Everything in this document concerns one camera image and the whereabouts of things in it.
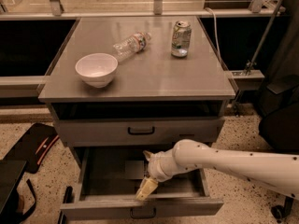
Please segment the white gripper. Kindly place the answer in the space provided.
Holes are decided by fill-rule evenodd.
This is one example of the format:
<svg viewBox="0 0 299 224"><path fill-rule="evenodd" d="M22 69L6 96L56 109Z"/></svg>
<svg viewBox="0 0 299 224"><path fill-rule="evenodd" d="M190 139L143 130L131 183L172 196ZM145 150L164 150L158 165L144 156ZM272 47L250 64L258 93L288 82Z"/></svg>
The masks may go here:
<svg viewBox="0 0 299 224"><path fill-rule="evenodd" d="M174 175L184 173L184 168L176 163L171 150L158 153L144 150L143 154L148 161L150 177L144 177L140 184L135 195L135 198L139 201L145 201L158 188L158 182L167 181Z"/></svg>

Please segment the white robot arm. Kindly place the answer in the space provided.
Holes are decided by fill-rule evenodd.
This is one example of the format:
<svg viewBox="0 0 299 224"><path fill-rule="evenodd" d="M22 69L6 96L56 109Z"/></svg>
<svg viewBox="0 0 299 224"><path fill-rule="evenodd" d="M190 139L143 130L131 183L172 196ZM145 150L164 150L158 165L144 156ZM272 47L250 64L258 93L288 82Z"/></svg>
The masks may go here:
<svg viewBox="0 0 299 224"><path fill-rule="evenodd" d="M216 149L190 139L176 142L167 151L145 151L144 155L148 175L135 195L140 201L146 200L160 183L196 169L214 169L299 199L298 155Z"/></svg>

